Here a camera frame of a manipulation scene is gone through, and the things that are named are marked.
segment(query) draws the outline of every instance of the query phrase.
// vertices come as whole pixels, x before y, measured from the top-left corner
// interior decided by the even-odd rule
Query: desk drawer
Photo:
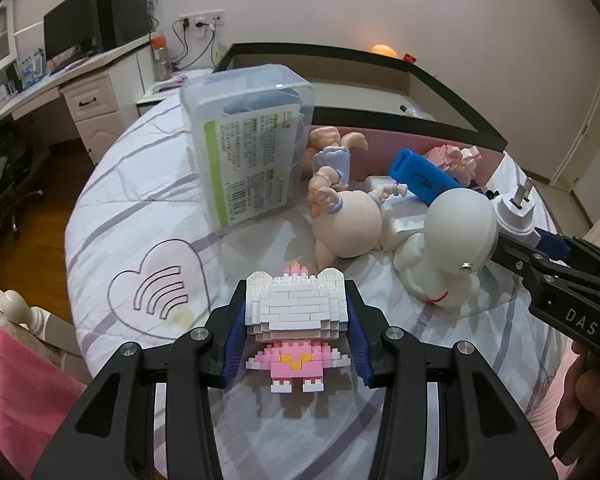
[[[116,139],[126,130],[122,114],[116,112],[76,123],[84,147],[94,164],[107,153]]]
[[[62,93],[76,123],[118,111],[116,95],[106,74],[69,85]]]

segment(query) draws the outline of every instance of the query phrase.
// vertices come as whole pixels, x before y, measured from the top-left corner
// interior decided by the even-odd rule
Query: white wooden knob
[[[44,325],[42,312],[36,306],[29,307],[24,298],[15,290],[7,290],[2,294],[0,310],[12,323],[27,325],[33,334],[39,334],[42,331]]]

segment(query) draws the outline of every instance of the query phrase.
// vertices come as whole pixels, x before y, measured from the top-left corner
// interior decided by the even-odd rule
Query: barcode
[[[246,184],[243,180],[226,187],[226,208],[231,222],[247,211]]]

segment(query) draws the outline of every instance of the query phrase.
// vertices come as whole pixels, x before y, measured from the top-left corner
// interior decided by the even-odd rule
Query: computer tower
[[[94,42],[100,52],[148,34],[151,21],[147,0],[91,0]]]

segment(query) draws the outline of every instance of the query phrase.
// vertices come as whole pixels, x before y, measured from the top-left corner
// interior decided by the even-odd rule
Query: bedsheet
[[[81,193],[66,229],[69,297],[91,374],[123,342],[168,343],[228,303],[254,270],[275,276],[298,260],[314,269],[309,211],[298,204],[226,235],[211,230],[196,171],[189,121],[174,96],[131,126],[107,152]],[[507,192],[525,178],[506,155],[489,187]],[[555,232],[533,191],[538,227]],[[528,292],[489,262],[482,290],[459,312],[411,298],[381,251],[337,267],[367,304],[424,342],[472,341],[523,411],[541,402],[566,339],[528,312]],[[343,353],[346,341],[337,343]],[[247,355],[256,344],[248,342]],[[327,370],[320,394],[272,394],[269,378],[240,367],[232,387],[211,390],[218,453],[226,479],[367,478],[384,390],[369,390],[353,368]],[[164,388],[158,386],[155,460],[165,466]],[[429,385],[425,478],[437,460],[437,397]]]

